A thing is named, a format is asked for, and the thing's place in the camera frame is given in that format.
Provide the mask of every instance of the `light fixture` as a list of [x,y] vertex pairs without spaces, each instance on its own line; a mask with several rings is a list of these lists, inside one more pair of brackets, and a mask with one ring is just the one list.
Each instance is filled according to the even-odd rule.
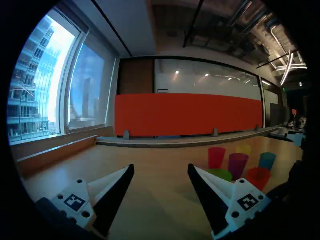
[[290,54],[290,58],[289,58],[289,61],[288,61],[288,65],[287,65],[287,68],[286,70],[284,71],[284,74],[282,76],[282,79],[281,79],[281,82],[280,82],[280,86],[284,83],[284,81],[286,80],[287,78],[287,75],[289,73],[289,70],[290,70],[290,66],[291,66],[291,63],[292,63],[292,59],[293,59],[293,53]]
[[267,84],[268,86],[270,85],[270,83],[264,81],[264,80],[261,80],[263,83]]
[[[281,66],[282,68],[278,68],[276,69],[276,71],[281,71],[281,70],[285,70],[286,68],[283,68],[283,66]],[[290,69],[297,69],[297,68],[303,68],[303,69],[307,69],[306,66],[293,66],[293,67],[290,67]]]

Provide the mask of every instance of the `red partition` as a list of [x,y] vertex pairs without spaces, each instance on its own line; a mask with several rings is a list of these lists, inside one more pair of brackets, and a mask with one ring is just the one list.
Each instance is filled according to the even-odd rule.
[[209,134],[262,127],[259,100],[209,94],[116,95],[115,133],[131,136]]

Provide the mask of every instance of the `pink cup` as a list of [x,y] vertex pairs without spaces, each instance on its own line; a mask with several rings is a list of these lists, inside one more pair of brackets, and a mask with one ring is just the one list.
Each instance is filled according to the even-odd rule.
[[244,153],[232,153],[229,155],[228,171],[232,174],[232,180],[241,178],[244,167],[247,164],[249,156]]
[[208,149],[208,167],[220,168],[226,153],[225,148],[213,147]]

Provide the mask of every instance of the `wooden table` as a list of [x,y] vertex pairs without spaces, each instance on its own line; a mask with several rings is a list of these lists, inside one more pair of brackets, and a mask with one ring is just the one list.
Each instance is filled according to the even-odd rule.
[[[255,136],[223,146],[222,168],[228,168],[228,155],[239,144],[249,144],[251,155],[244,175],[255,167],[262,152],[273,152],[276,161],[268,192],[285,182],[302,150],[293,142]],[[123,148],[95,145],[25,180],[33,200],[52,198],[70,182],[101,178],[130,163],[135,175],[110,228],[113,239],[212,239],[211,228],[187,174],[188,163],[206,169],[211,146],[189,148]]]

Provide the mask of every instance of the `skyscraper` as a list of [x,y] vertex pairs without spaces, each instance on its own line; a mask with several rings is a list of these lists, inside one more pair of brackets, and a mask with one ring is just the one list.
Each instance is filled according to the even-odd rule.
[[88,118],[89,117],[89,89],[90,84],[92,83],[93,78],[86,78],[84,80],[84,87],[83,87],[83,96],[82,96],[82,117]]
[[55,122],[49,124],[47,106],[54,67],[60,54],[59,44],[52,44],[52,22],[48,16],[39,22],[13,71],[7,105],[10,142],[57,132]]

